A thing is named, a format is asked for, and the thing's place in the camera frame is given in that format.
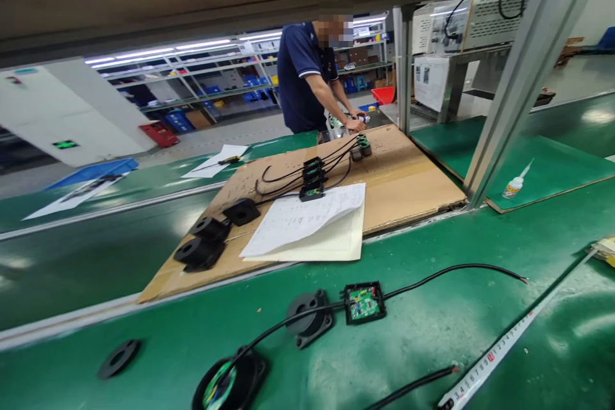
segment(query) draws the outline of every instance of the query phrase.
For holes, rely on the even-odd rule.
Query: glue bottle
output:
[[[505,199],[512,199],[515,195],[517,195],[517,192],[519,192],[523,187],[523,177],[530,170],[533,161],[534,159],[532,159],[532,161],[527,165],[527,167],[525,167],[525,170],[523,170],[519,176],[515,177],[510,183],[508,183],[506,189],[502,192],[502,197]]]

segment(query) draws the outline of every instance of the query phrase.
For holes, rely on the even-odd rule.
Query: man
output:
[[[293,133],[327,129],[325,109],[347,129],[365,129],[363,122],[347,117],[333,97],[351,115],[365,116],[350,105],[335,67],[331,45],[343,40],[344,25],[344,17],[335,16],[282,29],[277,55],[280,105],[284,124]]]

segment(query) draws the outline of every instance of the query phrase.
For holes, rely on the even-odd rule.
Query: concrete floor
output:
[[[353,107],[373,102],[372,93],[361,92],[349,97]],[[225,120],[202,131],[179,135],[181,142],[167,149],[134,156],[139,168],[153,167],[175,160],[218,152],[224,144],[247,145],[291,135],[284,126],[282,111],[271,110]],[[75,172],[63,163],[53,163],[0,176],[0,199],[37,192]]]
[[[552,104],[557,104],[614,89],[613,75],[615,56],[576,56],[567,66],[554,69],[545,86],[557,93],[552,101]],[[370,91],[349,95],[349,99],[353,107],[373,102]],[[486,115],[490,103],[464,94],[459,115],[461,118]],[[420,115],[415,117],[417,127],[431,123],[430,120],[423,120]],[[223,144],[245,145],[290,134],[291,131],[284,126],[281,111],[272,110],[223,121],[207,130],[180,135],[179,144],[136,157],[140,168],[147,168],[217,152]],[[68,165],[55,163],[0,176],[0,199],[42,190],[75,170]]]

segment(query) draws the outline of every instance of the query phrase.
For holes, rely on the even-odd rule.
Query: hand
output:
[[[366,114],[364,111],[360,111],[360,110],[358,110],[358,109],[353,109],[353,110],[351,110],[351,111],[350,111],[350,115],[353,115],[353,116],[355,116],[355,117],[358,117],[358,116],[365,117],[365,116],[367,116],[367,114]]]
[[[354,119],[347,119],[344,126],[351,131],[363,131],[367,128],[363,122]]]

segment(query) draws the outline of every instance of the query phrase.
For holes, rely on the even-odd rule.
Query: exit sign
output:
[[[57,149],[70,149],[71,147],[79,147],[79,144],[77,144],[75,141],[66,140],[53,143],[53,146]]]

